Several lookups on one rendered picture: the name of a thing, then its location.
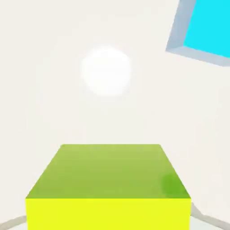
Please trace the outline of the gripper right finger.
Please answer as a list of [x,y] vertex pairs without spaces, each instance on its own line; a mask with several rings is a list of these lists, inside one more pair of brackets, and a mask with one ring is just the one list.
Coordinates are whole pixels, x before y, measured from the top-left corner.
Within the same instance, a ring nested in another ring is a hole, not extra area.
[[191,203],[190,230],[230,230],[230,223],[202,214]]

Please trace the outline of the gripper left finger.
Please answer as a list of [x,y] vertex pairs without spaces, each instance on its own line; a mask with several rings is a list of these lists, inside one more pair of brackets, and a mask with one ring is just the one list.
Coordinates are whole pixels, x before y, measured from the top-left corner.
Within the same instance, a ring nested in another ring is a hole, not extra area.
[[19,216],[14,219],[10,219],[6,222],[0,223],[0,230],[9,230],[13,227],[16,227],[20,224],[26,223],[27,217],[26,216]]

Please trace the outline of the small yellow cube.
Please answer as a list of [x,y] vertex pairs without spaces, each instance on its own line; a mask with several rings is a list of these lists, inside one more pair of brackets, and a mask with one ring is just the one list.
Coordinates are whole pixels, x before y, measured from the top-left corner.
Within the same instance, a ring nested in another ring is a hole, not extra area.
[[26,197],[28,230],[190,230],[159,144],[64,144]]

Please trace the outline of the large cyan box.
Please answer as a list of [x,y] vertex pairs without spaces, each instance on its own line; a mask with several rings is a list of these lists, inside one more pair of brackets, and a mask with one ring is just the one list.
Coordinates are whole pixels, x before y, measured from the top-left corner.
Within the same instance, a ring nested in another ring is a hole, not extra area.
[[166,51],[230,67],[230,0],[179,0]]

